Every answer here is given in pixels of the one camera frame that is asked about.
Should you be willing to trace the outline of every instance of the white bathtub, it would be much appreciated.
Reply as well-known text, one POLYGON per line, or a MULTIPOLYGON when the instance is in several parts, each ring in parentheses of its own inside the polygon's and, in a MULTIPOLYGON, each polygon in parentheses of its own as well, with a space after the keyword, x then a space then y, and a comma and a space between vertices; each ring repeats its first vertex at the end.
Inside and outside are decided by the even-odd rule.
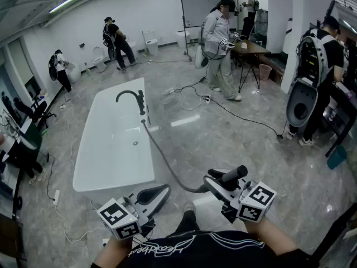
POLYGON ((136 79, 99 92, 93 101, 79 146, 73 188, 104 204, 111 198, 127 196, 139 184, 155 181, 145 115, 132 94, 143 91, 144 79, 136 79))

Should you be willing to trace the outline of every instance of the toilet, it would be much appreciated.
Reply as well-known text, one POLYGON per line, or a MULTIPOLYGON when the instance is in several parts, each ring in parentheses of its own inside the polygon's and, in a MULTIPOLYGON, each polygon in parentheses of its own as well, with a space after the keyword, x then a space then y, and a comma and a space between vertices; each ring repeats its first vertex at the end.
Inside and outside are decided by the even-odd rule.
POLYGON ((138 49, 136 48, 136 42, 132 41, 132 42, 128 42, 129 47, 132 49, 133 54, 134 54, 134 58, 137 60, 138 59, 138 49))
POLYGON ((145 37, 145 43, 149 51, 149 54, 152 56, 157 56, 158 40, 155 38, 155 32, 154 31, 145 32, 144 37, 145 37))
POLYGON ((98 68, 98 72, 103 72, 107 68, 104 63, 104 53, 101 47, 95 47, 93 49, 93 64, 98 68))
POLYGON ((186 41, 185 41, 185 32, 184 31, 177 31, 177 44, 181 48, 186 48, 186 43, 190 42, 190 32, 186 31, 186 41))
POLYGON ((76 83, 81 76, 79 66, 76 63, 68 63, 66 74, 70 83, 76 83))

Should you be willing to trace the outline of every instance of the marble floor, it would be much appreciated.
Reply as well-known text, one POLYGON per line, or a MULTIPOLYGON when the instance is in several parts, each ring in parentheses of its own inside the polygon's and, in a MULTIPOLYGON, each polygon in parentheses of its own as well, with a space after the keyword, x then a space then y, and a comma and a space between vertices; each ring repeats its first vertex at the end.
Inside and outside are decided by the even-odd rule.
MULTIPOLYGON (((190 48, 190 52, 194 56, 195 48, 190 48)), ((148 59, 140 54, 139 62, 148 59)), ((169 46, 160 48, 159 56, 153 60, 178 61, 187 60, 187 57, 183 56, 178 46, 169 46)), ((86 231, 103 227, 89 199, 76 193, 72 186, 74 168, 71 158, 75 163, 93 99, 103 89, 141 77, 145 78, 146 102, 150 108, 152 126, 157 126, 153 137, 187 186, 196 188, 201 185, 209 168, 232 169, 245 165, 248 177, 263 181, 278 193, 268 213, 269 218, 308 253, 316 249, 333 221, 356 200, 357 187, 348 164, 345 162, 335 170, 330 170, 326 165, 325 153, 334 140, 331 132, 317 132, 316 145, 303 148, 297 138, 292 141, 278 140, 269 128, 235 118, 213 102, 204 102, 193 111, 181 109, 179 97, 167 105, 159 102, 167 89, 196 83, 205 73, 206 69, 197 70, 193 63, 188 62, 143 63, 128 68, 126 73, 118 71, 115 63, 110 63, 105 72, 92 70, 90 75, 84 74, 73 85, 73 91, 66 94, 71 101, 66 103, 63 111, 60 105, 64 102, 64 94, 60 94, 51 109, 57 117, 49 119, 50 129, 44 135, 41 151, 55 157, 49 194, 54 196, 56 189, 61 190, 58 211, 66 219, 66 233, 72 241, 86 231)), ((234 68, 236 88, 239 76, 240 69, 234 68)), ((264 122, 278 133, 283 131, 287 96, 271 80, 261 81, 260 90, 257 90, 250 73, 241 92, 241 102, 225 100, 221 93, 210 91, 207 83, 198 84, 196 89, 199 94, 211 94, 212 98, 235 114, 264 122)), ((193 108, 200 103, 192 88, 184 89, 181 98, 186 108, 193 108)), ((163 98, 161 101, 166 103, 168 100, 163 98)), ((155 217, 157 226, 152 238, 165 236, 175 230, 181 220, 182 206, 187 200, 194 200, 197 205, 197 222, 201 229, 244 229, 241 221, 237 220, 231 225, 220 214, 221 204, 209 193, 194 195, 183 191, 174 182, 157 150, 153 150, 153 159, 158 160, 159 181, 169 183, 172 193, 155 217)), ((48 172, 51 171, 52 159, 47 164, 45 158, 39 156, 38 161, 48 172)), ((18 216, 24 225, 23 238, 28 263, 30 267, 89 267, 102 248, 102 239, 109 238, 110 234, 99 229, 71 244, 64 236, 63 220, 56 214, 52 200, 47 197, 48 177, 49 174, 43 183, 31 187, 25 178, 20 187, 24 205, 18 216)), ((344 251, 350 249, 352 244, 344 242, 344 251)), ((335 251, 334 254, 342 257, 341 251, 335 251)))

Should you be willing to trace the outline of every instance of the bathtub faucet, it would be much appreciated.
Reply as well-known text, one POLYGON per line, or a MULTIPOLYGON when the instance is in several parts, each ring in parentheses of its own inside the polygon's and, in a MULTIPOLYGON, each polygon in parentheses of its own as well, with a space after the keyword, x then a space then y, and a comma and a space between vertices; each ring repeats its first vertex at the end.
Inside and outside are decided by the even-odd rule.
POLYGON ((144 111, 145 106, 144 106, 144 94, 143 94, 143 91, 139 90, 139 95, 137 95, 135 92, 133 92, 131 90, 123 90, 122 92, 120 92, 117 95, 117 99, 116 99, 117 102, 119 101, 119 97, 124 93, 130 93, 130 94, 133 94, 135 96, 136 101, 138 102, 138 105, 139 105, 139 108, 140 108, 140 115, 144 115, 145 114, 145 111, 144 111))

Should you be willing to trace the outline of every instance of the blue bin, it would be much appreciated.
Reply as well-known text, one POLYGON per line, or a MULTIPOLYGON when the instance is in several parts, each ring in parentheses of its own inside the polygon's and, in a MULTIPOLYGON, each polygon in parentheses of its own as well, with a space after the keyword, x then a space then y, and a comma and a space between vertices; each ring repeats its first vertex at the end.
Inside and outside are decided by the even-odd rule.
POLYGON ((328 167, 332 170, 340 165, 344 160, 346 160, 347 153, 345 148, 341 145, 336 147, 336 150, 332 153, 332 155, 327 160, 328 167))

